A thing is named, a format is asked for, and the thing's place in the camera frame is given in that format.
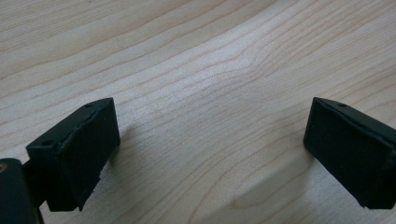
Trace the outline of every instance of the table surface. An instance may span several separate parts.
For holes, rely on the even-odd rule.
[[[314,96],[396,127],[396,1],[0,2],[0,158],[114,97],[121,146],[46,223],[395,223],[310,156]]]

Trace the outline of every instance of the black plastic part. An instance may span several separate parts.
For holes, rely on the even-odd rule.
[[[396,130],[335,101],[314,98],[304,144],[370,209],[396,202]]]
[[[114,101],[108,98],[84,105],[27,146],[49,209],[81,210],[119,144]]]
[[[30,191],[30,198],[35,207],[39,207],[45,199],[45,191],[41,183],[40,173],[34,167],[32,161],[26,162],[22,166],[26,178],[27,188]]]
[[[21,162],[0,160],[0,223],[43,223],[40,211],[30,199]]]

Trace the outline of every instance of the screw hole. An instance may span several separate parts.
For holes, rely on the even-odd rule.
[[[41,144],[41,146],[46,147],[46,146],[52,145],[52,143],[53,143],[52,140],[47,140],[47,141],[44,141],[44,142]]]
[[[5,163],[0,163],[0,174],[3,173],[7,169],[7,165]]]

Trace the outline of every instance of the wood grain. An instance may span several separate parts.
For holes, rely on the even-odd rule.
[[[394,223],[303,147],[314,96],[396,128],[396,2],[0,2],[0,158],[112,96],[121,147],[47,223]]]

